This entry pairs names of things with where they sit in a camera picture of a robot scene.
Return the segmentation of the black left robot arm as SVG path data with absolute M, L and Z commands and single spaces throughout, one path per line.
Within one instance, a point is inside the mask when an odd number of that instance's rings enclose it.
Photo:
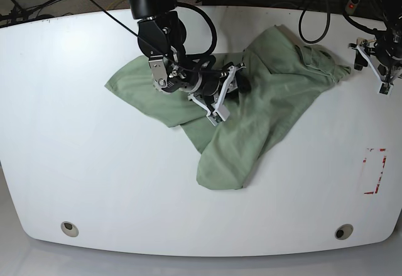
M 371 29 L 367 32 L 376 37 L 371 55 L 375 56 L 384 70 L 384 81 L 391 83 L 401 70 L 401 0 L 372 0 L 381 12 L 386 30 Z

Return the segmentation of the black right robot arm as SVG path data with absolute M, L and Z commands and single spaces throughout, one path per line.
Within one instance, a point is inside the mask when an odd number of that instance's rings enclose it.
M 129 0 L 132 16 L 138 22 L 138 45 L 148 58 L 156 88 L 171 94 L 190 94 L 208 112 L 218 110 L 226 97 L 247 94 L 251 84 L 241 74 L 243 63 L 229 62 L 214 68 L 213 51 L 217 45 L 217 30 L 201 9 L 177 0 Z M 187 31 L 176 8 L 190 9 L 199 14 L 211 32 L 211 44 L 202 53 L 187 54 L 184 46 Z

